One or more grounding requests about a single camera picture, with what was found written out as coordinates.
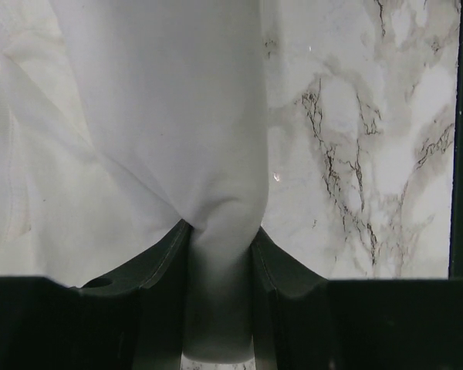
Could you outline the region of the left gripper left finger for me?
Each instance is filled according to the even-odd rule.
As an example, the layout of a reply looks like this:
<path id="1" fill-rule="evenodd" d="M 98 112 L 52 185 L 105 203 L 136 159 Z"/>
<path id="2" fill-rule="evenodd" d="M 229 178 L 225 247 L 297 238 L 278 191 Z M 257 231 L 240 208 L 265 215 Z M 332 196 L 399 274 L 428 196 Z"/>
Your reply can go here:
<path id="1" fill-rule="evenodd" d="M 0 369 L 177 369 L 191 227 L 81 288 L 0 277 Z"/>

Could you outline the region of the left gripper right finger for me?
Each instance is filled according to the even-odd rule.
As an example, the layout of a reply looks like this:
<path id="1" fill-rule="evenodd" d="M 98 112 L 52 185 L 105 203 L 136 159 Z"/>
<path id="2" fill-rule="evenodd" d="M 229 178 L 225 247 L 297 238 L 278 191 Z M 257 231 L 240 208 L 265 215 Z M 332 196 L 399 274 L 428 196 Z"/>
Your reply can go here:
<path id="1" fill-rule="evenodd" d="M 463 369 L 463 279 L 329 280 L 263 230 L 251 247 L 258 369 Z"/>

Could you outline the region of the white printed t shirt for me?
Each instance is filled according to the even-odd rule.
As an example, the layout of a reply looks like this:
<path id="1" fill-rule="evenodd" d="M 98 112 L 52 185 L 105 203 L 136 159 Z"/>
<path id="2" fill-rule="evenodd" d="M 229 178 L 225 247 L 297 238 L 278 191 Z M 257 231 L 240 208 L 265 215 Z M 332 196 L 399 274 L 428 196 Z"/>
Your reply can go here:
<path id="1" fill-rule="evenodd" d="M 191 227 L 182 358 L 253 356 L 257 1 L 0 1 L 0 278 L 81 288 Z"/>

